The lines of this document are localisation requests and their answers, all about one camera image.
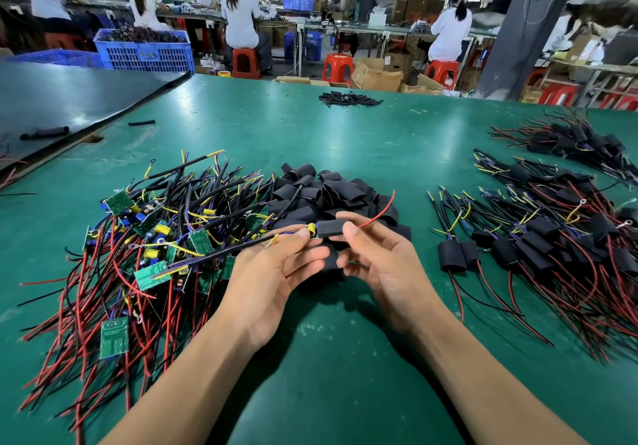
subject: forearm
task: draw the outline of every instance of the forearm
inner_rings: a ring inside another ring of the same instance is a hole
[[[252,355],[245,331],[220,307],[102,444],[204,443]]]
[[[585,444],[525,388],[442,302],[415,329],[430,364],[478,445]]]

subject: green tabletop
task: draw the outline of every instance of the green tabletop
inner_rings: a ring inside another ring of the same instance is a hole
[[[23,343],[18,330],[51,315],[57,300],[15,305],[59,288],[18,283],[67,275],[71,264],[63,248],[81,247],[86,226],[103,215],[100,199],[143,175],[150,159],[157,160],[156,168],[178,164],[180,149],[197,156],[223,148],[234,163],[265,171],[284,162],[293,167],[312,163],[317,170],[362,178],[382,193],[395,189],[401,223],[411,226],[427,274],[445,303],[458,311],[451,284],[438,268],[439,239],[427,230],[436,217],[426,192],[438,184],[472,194],[478,185],[496,187],[473,166],[472,149],[504,160],[521,154],[490,139],[487,130],[490,125],[515,127],[522,118],[541,115],[543,107],[369,92],[384,102],[328,108],[318,100],[322,92],[323,87],[196,75],[105,129],[101,143],[79,145],[11,188],[36,196],[0,199],[3,443],[72,443],[66,432],[70,422],[50,418],[80,390],[76,383],[35,413],[15,412],[26,395],[21,386],[39,372],[53,338]],[[157,124],[126,124],[146,119]],[[604,134],[613,132],[636,147],[635,113],[594,110],[590,120]],[[611,183],[602,175],[596,180],[601,186]],[[631,198],[621,185],[610,193],[618,202]],[[491,259],[485,270],[495,290],[504,294],[505,273]],[[480,292],[472,273],[460,281],[470,292]],[[638,443],[634,362],[619,356],[610,365],[595,362],[521,282],[515,293],[530,323],[556,347],[518,330],[502,313],[468,303],[466,324],[474,336],[592,444]],[[232,393],[213,431],[215,443],[462,444],[445,397],[428,381],[427,370],[396,351],[372,303],[365,284],[354,279],[293,294],[279,331]],[[87,443],[99,440],[123,409],[123,399],[116,400],[96,416]]]

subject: right hand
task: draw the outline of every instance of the right hand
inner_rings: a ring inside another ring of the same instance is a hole
[[[358,228],[370,219],[356,213],[340,211],[336,217],[349,221],[343,225],[343,235],[330,240],[350,245],[339,252],[337,265],[347,276],[359,277],[370,286],[392,327],[411,334],[429,306],[442,304],[414,246],[378,222]]]

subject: hand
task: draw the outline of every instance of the hand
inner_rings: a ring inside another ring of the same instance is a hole
[[[252,352],[274,336],[290,293],[323,269],[330,255],[303,225],[275,232],[295,231],[246,248],[235,261],[220,310],[248,332]]]
[[[443,304],[414,247],[381,223],[356,226],[369,222],[369,218],[347,211],[336,216],[349,222],[344,223],[342,236],[330,239],[350,244],[339,252],[337,265],[347,276],[359,277],[370,286],[392,327],[400,333],[411,333],[428,305]]]

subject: open cardboard box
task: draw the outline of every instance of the open cardboard box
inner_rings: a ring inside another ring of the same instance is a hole
[[[439,84],[429,77],[426,77],[422,73],[417,76],[417,85],[408,86],[402,82],[401,86],[399,87],[399,92],[402,92],[404,94],[428,94],[433,96],[439,96],[443,94],[444,90],[445,86]]]
[[[401,86],[403,72],[385,71],[384,59],[355,59],[351,86],[355,89],[396,92]]]
[[[310,80],[308,77],[291,77],[280,75],[275,82],[284,82],[286,84],[305,84],[307,86],[323,86],[323,87],[341,87],[349,89],[350,86],[344,82],[328,82],[326,80]]]

